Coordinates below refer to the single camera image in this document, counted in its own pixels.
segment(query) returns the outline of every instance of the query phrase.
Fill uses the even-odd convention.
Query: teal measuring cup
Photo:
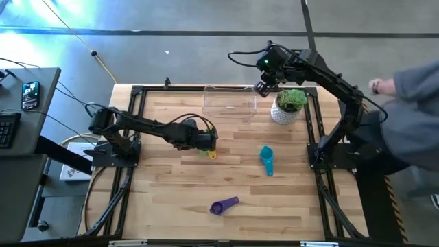
[[[267,176],[273,176],[273,150],[268,146],[263,146],[261,152],[259,153],[259,157],[261,157],[261,160],[265,166]]]

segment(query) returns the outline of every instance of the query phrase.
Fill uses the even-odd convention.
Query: potted plant
[[[306,103],[308,99],[302,90],[281,91],[274,99],[271,109],[272,118],[278,124],[290,124],[297,118]]]

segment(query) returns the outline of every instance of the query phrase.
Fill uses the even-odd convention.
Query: wooden table
[[[131,88],[131,84],[115,85],[110,105],[126,110]],[[318,95],[324,128],[329,132],[340,119],[337,100],[320,87]],[[183,113],[201,115],[202,97],[202,92],[148,92],[143,116],[167,122]],[[304,111],[288,126],[274,123],[270,116],[274,97],[272,93],[257,98],[257,114],[250,124],[215,123],[209,118],[219,135],[217,160],[199,157],[197,150],[175,150],[158,137],[142,134],[141,160],[134,171],[123,238],[324,239],[316,181],[308,168]],[[311,116],[317,126],[313,107]],[[274,150],[273,176],[266,176],[259,160],[264,145]],[[89,224],[108,204],[114,171],[108,168],[93,187]],[[367,235],[355,178],[344,170],[333,173],[341,208]],[[233,196],[240,203],[223,216],[209,213],[213,202]],[[329,219],[335,232],[331,210]],[[82,224],[79,233],[83,232]]]

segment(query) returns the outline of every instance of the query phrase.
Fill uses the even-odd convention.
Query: concrete floor
[[[304,32],[300,0],[46,0],[74,28],[93,30],[187,30]],[[308,0],[315,32],[437,33],[436,0]],[[11,0],[0,14],[0,27],[64,28],[40,1]],[[287,47],[308,48],[306,37],[262,36],[82,36],[99,52],[119,83],[254,84],[256,69],[228,60],[229,51],[264,47],[268,39]],[[367,81],[391,77],[398,70],[439,57],[439,39],[317,38],[316,46],[332,70],[368,92]],[[60,81],[85,102],[108,104],[112,80],[72,35],[0,34],[1,57],[60,67]],[[242,57],[243,62],[254,62]],[[0,67],[16,67],[0,62]],[[385,98],[374,97],[382,103]],[[87,132],[83,107],[56,93],[49,114],[78,132]],[[43,135],[61,141],[72,133],[48,119]],[[410,171],[391,177],[401,195],[414,186]],[[57,196],[70,193],[57,191]],[[32,229],[23,240],[75,235],[83,196],[47,200],[42,218],[52,224],[44,233]],[[438,245],[439,211],[429,198],[399,203],[409,241]]]

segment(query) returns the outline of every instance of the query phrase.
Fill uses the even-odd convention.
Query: smartphone
[[[21,108],[23,110],[31,110],[40,106],[40,82],[24,83],[21,92]]]

